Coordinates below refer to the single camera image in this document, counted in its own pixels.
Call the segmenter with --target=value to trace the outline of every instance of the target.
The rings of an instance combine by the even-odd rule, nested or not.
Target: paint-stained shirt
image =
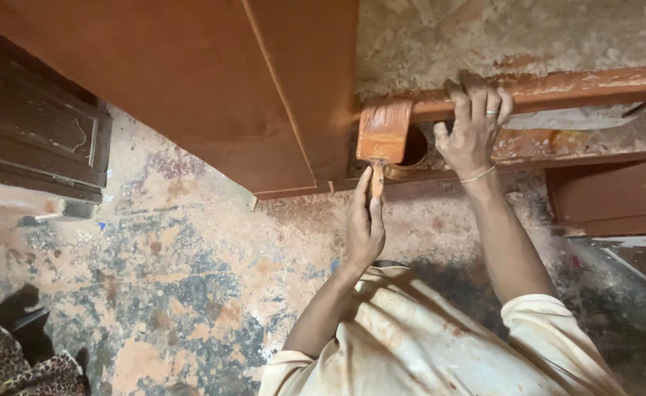
[[[573,314],[529,294],[501,311],[506,344],[403,267],[371,267],[318,359],[274,355],[259,396],[625,395]]]

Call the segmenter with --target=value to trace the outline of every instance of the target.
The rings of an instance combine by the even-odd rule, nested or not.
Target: shirt sleeve
[[[266,363],[259,396],[299,395],[316,362],[303,352],[277,352]]]
[[[507,302],[501,311],[509,345],[571,395],[626,395],[565,305],[545,294]]]

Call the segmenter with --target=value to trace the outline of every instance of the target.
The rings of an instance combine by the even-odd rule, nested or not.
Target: leopard print fabric
[[[83,396],[81,367],[63,351],[51,359],[30,367],[22,348],[11,334],[0,326],[0,395],[17,396]]]

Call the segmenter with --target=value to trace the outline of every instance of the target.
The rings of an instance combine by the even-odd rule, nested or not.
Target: paint-stained floor
[[[350,193],[252,208],[247,190],[111,112],[106,201],[79,222],[0,214],[0,288],[37,286],[55,349],[88,348],[94,395],[256,394],[267,359],[340,255]],[[540,173],[504,179],[565,303],[627,391],[646,395],[644,300],[606,266],[575,265],[550,226]],[[388,186],[384,216],[382,257],[412,265],[505,337],[461,186]]]

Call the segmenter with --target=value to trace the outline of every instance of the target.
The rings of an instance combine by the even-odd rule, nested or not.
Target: thin bracelet
[[[487,173],[491,172],[492,170],[494,170],[494,169],[496,169],[496,168],[497,168],[497,166],[496,166],[496,165],[494,165],[494,166],[492,166],[491,168],[489,168],[489,170],[487,170],[486,172],[482,173],[481,175],[479,175],[479,176],[477,176],[477,177],[472,177],[471,179],[467,179],[467,180],[460,180],[460,181],[459,181],[459,183],[469,183],[469,182],[473,182],[474,180],[478,179],[479,177],[485,176]]]

